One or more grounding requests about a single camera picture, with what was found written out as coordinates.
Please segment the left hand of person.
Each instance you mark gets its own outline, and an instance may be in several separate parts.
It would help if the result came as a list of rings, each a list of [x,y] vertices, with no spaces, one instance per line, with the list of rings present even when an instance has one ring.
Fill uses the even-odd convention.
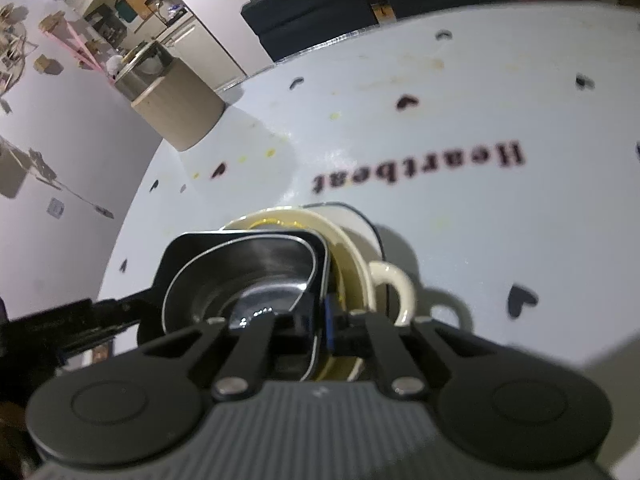
[[[18,437],[26,430],[24,411],[12,403],[1,404],[1,478],[23,479]]]

